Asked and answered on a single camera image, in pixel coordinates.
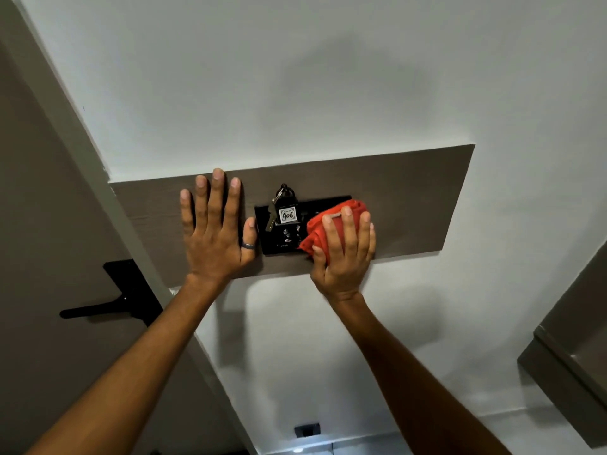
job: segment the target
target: finger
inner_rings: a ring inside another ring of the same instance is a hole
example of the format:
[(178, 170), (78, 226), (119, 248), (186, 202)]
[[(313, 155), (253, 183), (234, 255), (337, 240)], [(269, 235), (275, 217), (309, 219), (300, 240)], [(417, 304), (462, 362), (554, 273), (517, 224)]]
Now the finger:
[(375, 256), (375, 226), (373, 223), (370, 225), (369, 229), (369, 251), (367, 252), (367, 261), (370, 262), (373, 260)]
[(224, 209), (224, 226), (222, 229), (229, 234), (237, 236), (238, 233), (238, 208), (240, 205), (240, 180), (234, 177), (230, 182), (228, 200)]
[[(242, 230), (242, 243), (254, 245), (257, 242), (257, 228), (255, 228), (255, 217), (249, 217), (245, 221), (245, 228)], [(243, 265), (252, 262), (255, 259), (255, 249), (240, 248), (240, 262)]]
[(183, 225), (183, 237), (189, 238), (193, 233), (193, 216), (190, 202), (190, 192), (182, 190), (179, 193), (179, 205), (181, 207), (181, 224)]
[(358, 238), (356, 237), (356, 226), (354, 225), (354, 217), (352, 216), (352, 208), (350, 206), (342, 208), (342, 223), (344, 224), (345, 257), (356, 258)]
[(322, 251), (320, 247), (312, 246), (314, 250), (314, 254), (312, 258), (314, 259), (314, 267), (312, 268), (312, 273), (310, 277), (314, 282), (321, 282), (325, 279), (325, 270), (327, 268), (327, 258), (325, 257), (325, 253)]
[(327, 234), (327, 244), (329, 245), (329, 257), (331, 257), (331, 263), (337, 263), (344, 259), (344, 250), (341, 246), (341, 240), (339, 239), (338, 230), (335, 228), (333, 219), (328, 215), (322, 217), (322, 226)]
[(363, 212), (360, 214), (358, 222), (358, 251), (357, 257), (359, 260), (367, 258), (369, 252), (369, 233), (371, 231), (371, 214)]
[(203, 233), (206, 230), (206, 204), (209, 201), (207, 185), (205, 176), (196, 177), (196, 229)]
[(219, 168), (213, 170), (211, 194), (207, 210), (206, 228), (211, 233), (217, 233), (222, 228), (222, 211), (224, 209), (224, 179), (225, 174)]

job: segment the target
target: wood grain surface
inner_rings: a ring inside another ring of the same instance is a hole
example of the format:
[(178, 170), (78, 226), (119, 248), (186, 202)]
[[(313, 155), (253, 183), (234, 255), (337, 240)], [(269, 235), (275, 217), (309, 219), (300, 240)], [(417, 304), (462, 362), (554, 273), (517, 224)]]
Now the wood grain surface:
[[(474, 145), (418, 152), (313, 161), (226, 172), (243, 184), (242, 216), (268, 204), (281, 183), (301, 201), (352, 195), (371, 212), (377, 230), (376, 258), (443, 248)], [(112, 188), (167, 286), (187, 273), (181, 236), (179, 191), (193, 189), (194, 176), (113, 183)], [(303, 274), (302, 254), (259, 255), (239, 277)]]

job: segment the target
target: red cloth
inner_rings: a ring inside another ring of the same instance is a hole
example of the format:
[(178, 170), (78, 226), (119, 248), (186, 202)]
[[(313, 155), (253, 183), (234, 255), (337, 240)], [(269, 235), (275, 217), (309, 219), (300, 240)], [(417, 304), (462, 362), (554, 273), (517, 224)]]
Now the red cloth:
[[(356, 233), (358, 233), (358, 224), (360, 222), (360, 214), (367, 210), (367, 206), (362, 201), (357, 201), (356, 199), (349, 199), (344, 201), (341, 204), (338, 204), (335, 207), (331, 207), (325, 212), (321, 212), (317, 216), (310, 219), (308, 222), (308, 236), (301, 242), (299, 248), (310, 255), (314, 255), (314, 250), (312, 246), (320, 247), (325, 256), (327, 258), (327, 265), (329, 265), (329, 246), (327, 244), (327, 234), (325, 233), (325, 229), (322, 226), (322, 217), (326, 214), (337, 214), (341, 212), (343, 206), (350, 206), (352, 209), (352, 216), (354, 217), (354, 225), (356, 226)], [(344, 223), (342, 222), (341, 217), (333, 217), (333, 223), (335, 223), (335, 228), (338, 230), (339, 239), (342, 242), (342, 249), (344, 248)]]

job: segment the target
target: person's right arm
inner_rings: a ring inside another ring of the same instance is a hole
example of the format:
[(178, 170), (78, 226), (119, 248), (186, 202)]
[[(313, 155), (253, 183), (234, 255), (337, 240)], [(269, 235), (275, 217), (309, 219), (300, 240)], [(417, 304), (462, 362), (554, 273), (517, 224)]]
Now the person's right arm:
[(360, 283), (375, 252), (370, 214), (342, 209), (345, 249), (330, 217), (323, 219), (331, 257), (315, 247), (312, 280), (359, 346), (396, 424), (415, 454), (509, 455), (502, 443), (462, 406), (369, 310)]

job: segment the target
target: forearm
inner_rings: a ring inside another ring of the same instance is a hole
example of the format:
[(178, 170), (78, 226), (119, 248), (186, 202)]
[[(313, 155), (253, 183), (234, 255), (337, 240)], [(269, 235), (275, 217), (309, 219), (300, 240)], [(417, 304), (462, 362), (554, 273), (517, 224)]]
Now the forearm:
[(414, 453), (509, 454), (383, 327), (362, 295), (332, 306), (360, 347)]
[(130, 453), (216, 292), (216, 288), (188, 278), (148, 330), (28, 455)]

